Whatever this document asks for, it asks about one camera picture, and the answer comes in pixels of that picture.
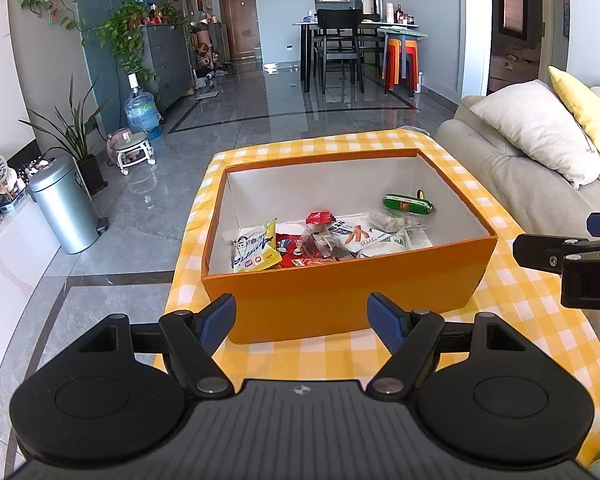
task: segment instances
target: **black plant pot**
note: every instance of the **black plant pot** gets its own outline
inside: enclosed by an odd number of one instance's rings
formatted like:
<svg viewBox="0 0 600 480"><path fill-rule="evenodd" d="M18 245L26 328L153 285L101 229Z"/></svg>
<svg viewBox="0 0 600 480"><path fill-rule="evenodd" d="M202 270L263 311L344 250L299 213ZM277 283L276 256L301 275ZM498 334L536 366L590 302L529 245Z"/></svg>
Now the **black plant pot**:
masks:
<svg viewBox="0 0 600 480"><path fill-rule="evenodd" d="M91 196L107 187L107 183L102 178L98 161L93 155L89 155L82 162L78 162L78 169Z"/></svg>

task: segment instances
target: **orange box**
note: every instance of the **orange box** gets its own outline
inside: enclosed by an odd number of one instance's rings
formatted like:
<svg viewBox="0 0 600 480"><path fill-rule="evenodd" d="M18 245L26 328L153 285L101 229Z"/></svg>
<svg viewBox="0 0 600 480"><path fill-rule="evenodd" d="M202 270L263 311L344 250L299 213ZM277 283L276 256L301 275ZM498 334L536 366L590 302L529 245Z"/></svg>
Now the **orange box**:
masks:
<svg viewBox="0 0 600 480"><path fill-rule="evenodd" d="M319 210L337 218L381 207L384 195L423 190L433 247L314 267L232 273L240 230L304 222ZM307 338L368 328L366 299L382 292L406 310L461 308L480 283L497 235L420 150L378 150L265 160L227 167L206 238L202 283L211 300L235 296L235 343Z"/></svg>

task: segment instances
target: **black circular cover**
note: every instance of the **black circular cover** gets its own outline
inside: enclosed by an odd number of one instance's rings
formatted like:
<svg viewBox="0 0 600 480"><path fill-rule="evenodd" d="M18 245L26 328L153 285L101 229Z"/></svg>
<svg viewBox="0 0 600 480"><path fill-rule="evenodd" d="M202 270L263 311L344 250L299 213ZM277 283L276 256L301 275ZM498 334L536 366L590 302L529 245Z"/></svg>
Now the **black circular cover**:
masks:
<svg viewBox="0 0 600 480"><path fill-rule="evenodd" d="M592 422L589 394L535 350L487 351L436 372L417 393L420 420L451 451L480 462L574 458Z"/></svg>
<svg viewBox="0 0 600 480"><path fill-rule="evenodd" d="M158 446L185 399L167 374L111 352L77 353L16 390L10 415L20 445L42 462L99 466Z"/></svg>

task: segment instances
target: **silver trash can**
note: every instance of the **silver trash can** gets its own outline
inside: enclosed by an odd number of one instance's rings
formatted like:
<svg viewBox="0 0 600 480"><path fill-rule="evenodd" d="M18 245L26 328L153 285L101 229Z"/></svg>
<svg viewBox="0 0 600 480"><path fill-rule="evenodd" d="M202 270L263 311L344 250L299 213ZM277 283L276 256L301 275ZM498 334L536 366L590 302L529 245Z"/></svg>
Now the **silver trash can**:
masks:
<svg viewBox="0 0 600 480"><path fill-rule="evenodd" d="M28 191L67 254L85 250L100 236L100 218L72 156L60 156L33 175Z"/></svg>

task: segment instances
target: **beige couch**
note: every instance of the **beige couch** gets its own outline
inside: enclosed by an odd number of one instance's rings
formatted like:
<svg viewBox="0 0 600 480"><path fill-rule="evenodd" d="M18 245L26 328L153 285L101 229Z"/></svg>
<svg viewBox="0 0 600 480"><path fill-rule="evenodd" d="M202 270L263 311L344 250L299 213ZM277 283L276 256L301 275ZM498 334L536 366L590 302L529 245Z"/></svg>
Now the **beige couch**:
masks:
<svg viewBox="0 0 600 480"><path fill-rule="evenodd" d="M600 88L593 88L600 96ZM586 222L600 212L600 181L579 190L557 172L526 157L469 108L465 97L434 139L502 204L528 233L589 238ZM585 310L600 339L600 311Z"/></svg>

